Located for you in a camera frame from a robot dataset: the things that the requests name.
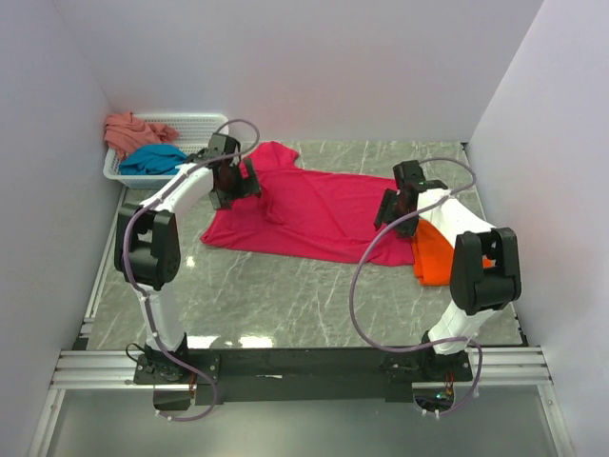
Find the magenta t-shirt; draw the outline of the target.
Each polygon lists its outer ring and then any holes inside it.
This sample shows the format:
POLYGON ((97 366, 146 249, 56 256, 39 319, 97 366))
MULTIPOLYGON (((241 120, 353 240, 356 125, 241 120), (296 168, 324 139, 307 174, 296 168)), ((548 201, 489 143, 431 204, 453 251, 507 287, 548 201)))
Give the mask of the magenta t-shirt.
POLYGON ((215 248, 356 264, 377 235, 390 179, 297 167, 299 154, 265 142, 249 159, 262 193, 216 212, 201 237, 215 248))

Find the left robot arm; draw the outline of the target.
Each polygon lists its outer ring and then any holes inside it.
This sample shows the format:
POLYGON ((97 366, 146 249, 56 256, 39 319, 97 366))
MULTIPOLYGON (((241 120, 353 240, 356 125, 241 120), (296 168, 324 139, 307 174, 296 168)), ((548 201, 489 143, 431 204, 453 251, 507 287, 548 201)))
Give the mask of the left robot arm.
POLYGON ((119 210, 114 266, 135 292, 145 318, 147 337, 138 362, 143 372, 177 383, 191 371, 172 286, 181 266, 178 223, 204 197, 223 210, 238 199, 261 194, 246 153, 236 138, 218 130, 175 168, 162 188, 119 210))

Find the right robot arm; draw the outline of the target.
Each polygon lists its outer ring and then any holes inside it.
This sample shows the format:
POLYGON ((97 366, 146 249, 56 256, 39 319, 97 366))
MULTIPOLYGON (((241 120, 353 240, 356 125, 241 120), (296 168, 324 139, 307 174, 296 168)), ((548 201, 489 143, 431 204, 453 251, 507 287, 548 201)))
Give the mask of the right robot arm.
POLYGON ((461 204, 440 180, 425 177, 416 160, 393 168, 395 189, 384 192, 375 228, 383 225, 411 240, 426 254, 419 270, 428 282, 446 276, 451 301, 416 351, 422 376, 438 380, 459 365, 481 326, 521 295, 518 240, 510 228, 496 228, 461 204))

